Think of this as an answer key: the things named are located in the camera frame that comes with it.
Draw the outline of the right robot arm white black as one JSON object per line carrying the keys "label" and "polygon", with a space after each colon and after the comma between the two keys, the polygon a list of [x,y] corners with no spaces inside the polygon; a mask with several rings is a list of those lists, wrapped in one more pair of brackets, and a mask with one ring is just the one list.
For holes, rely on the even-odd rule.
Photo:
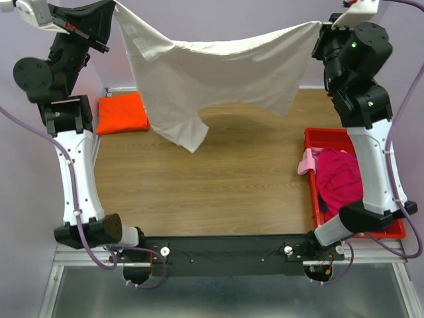
{"label": "right robot arm white black", "polygon": [[314,260],[350,235],[384,230],[418,211],[403,191],[388,138],[394,127],[390,97],[374,79],[392,54],[389,36],[371,22],[337,26],[341,17],[333,13],[323,23],[312,57],[324,65],[325,89],[354,146],[364,196],[307,234],[305,253]]}

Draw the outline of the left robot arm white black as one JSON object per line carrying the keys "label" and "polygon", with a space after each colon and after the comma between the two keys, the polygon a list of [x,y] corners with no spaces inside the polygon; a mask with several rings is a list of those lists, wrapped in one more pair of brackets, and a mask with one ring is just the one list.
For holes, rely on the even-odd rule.
{"label": "left robot arm white black", "polygon": [[46,59],[22,58],[13,68],[16,84],[38,107],[58,156],[64,216],[54,238],[74,249],[124,246],[130,260],[141,261],[147,252],[142,231],[124,226],[118,214],[106,215],[101,206],[91,157],[93,116],[89,99],[72,93],[89,62],[89,50],[108,51],[115,2],[63,8],[46,1],[10,1],[1,7],[16,11],[36,28],[56,34]]}

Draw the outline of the white t-shirt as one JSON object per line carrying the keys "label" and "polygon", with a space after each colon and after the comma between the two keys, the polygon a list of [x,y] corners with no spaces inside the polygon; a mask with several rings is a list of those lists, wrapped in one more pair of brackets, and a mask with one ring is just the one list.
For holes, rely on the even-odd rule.
{"label": "white t-shirt", "polygon": [[186,42],[121,3],[114,16],[153,131],[189,152],[207,136],[204,108],[244,103],[286,116],[322,26],[310,21],[241,40]]}

